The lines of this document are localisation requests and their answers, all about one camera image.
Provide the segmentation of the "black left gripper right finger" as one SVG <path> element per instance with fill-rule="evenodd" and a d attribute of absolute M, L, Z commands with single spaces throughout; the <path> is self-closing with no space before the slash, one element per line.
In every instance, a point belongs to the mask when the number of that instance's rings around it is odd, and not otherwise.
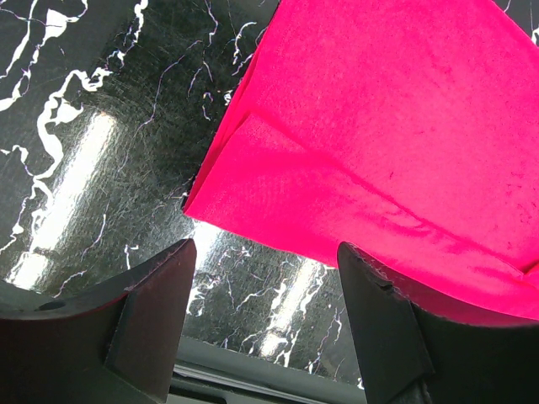
<path fill-rule="evenodd" d="M 470 305 L 343 242 L 337 252 L 369 403 L 536 403 L 538 323 Z"/>

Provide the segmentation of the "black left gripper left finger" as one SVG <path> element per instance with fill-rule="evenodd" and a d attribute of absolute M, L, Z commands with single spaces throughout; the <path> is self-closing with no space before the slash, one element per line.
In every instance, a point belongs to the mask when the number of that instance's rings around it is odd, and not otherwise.
<path fill-rule="evenodd" d="M 164 403 L 196 254 L 184 239 L 67 298 L 2 283 L 2 402 Z"/>

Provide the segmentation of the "magenta t shirt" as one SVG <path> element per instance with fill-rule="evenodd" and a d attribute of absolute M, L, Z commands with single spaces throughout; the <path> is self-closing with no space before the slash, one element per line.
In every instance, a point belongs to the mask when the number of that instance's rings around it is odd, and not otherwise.
<path fill-rule="evenodd" d="M 538 47 L 492 1 L 283 1 L 184 212 L 537 319 Z"/>

